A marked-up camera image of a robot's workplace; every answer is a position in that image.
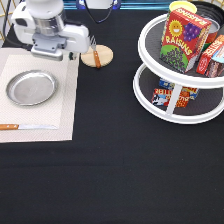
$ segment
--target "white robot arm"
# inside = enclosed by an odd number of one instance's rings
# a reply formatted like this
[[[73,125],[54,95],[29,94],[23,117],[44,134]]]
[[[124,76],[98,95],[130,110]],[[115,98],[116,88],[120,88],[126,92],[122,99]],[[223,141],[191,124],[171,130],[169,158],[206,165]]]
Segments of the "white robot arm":
[[[89,29],[82,24],[67,22],[62,0],[26,0],[12,15],[19,41],[33,45],[36,57],[61,61],[61,49],[85,53],[90,46]]]

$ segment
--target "black tabletop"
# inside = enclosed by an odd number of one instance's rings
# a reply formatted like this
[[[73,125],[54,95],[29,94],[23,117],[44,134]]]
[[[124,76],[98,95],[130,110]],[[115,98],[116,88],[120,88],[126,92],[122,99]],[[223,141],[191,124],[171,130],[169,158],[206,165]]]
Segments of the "black tabletop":
[[[0,145],[1,224],[223,224],[224,113],[169,123],[133,92],[139,35],[164,13],[118,10],[97,25],[66,11],[114,59],[100,70],[80,61],[72,141]]]

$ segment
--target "orange-handled knife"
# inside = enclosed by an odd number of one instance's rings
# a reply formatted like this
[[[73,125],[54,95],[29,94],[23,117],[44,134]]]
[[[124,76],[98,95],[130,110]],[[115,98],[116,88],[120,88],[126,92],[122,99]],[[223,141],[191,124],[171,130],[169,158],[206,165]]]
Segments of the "orange-handled knife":
[[[0,130],[58,129],[53,125],[0,124]]]
[[[94,55],[94,60],[95,60],[95,63],[96,63],[96,67],[100,68],[101,67],[100,58],[99,58],[99,55],[96,51],[96,40],[95,40],[94,36],[91,37],[90,42],[91,42],[91,47],[93,49],[93,55]]]

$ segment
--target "silver plate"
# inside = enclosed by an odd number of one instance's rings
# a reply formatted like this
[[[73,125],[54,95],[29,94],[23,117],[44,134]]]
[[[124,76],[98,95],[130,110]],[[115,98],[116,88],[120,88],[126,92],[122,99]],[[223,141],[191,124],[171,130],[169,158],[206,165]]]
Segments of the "silver plate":
[[[14,103],[31,106],[49,99],[57,88],[57,80],[49,72],[31,70],[15,76],[6,87]]]

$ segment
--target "food package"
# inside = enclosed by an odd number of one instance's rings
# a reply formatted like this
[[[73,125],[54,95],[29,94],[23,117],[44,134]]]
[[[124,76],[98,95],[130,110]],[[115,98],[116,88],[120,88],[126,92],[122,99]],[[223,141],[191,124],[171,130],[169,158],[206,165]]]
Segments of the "food package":
[[[209,78],[214,78],[220,76],[223,71],[224,71],[224,46],[212,56],[212,60],[209,63],[206,76],[208,76]]]
[[[152,104],[156,106],[168,106],[172,90],[155,89],[152,97]],[[190,99],[189,92],[181,91],[176,107],[186,107]]]
[[[208,77],[215,77],[217,75],[211,74],[211,68],[215,66],[215,62],[209,66],[211,59],[215,53],[217,53],[221,47],[224,46],[224,35],[218,36],[218,38],[202,53],[200,61],[198,63],[197,72],[206,75]]]
[[[171,83],[171,82],[169,82],[169,81],[167,81],[167,80],[165,80],[163,78],[160,78],[159,86],[161,86],[161,87],[163,87],[165,89],[173,90],[175,84]],[[198,93],[199,93],[199,89],[198,88],[191,88],[191,87],[185,87],[185,86],[182,88],[182,91],[189,92],[191,100],[195,100],[196,97],[198,96]]]
[[[186,9],[172,11],[160,58],[181,73],[189,71],[201,54],[211,24]]]

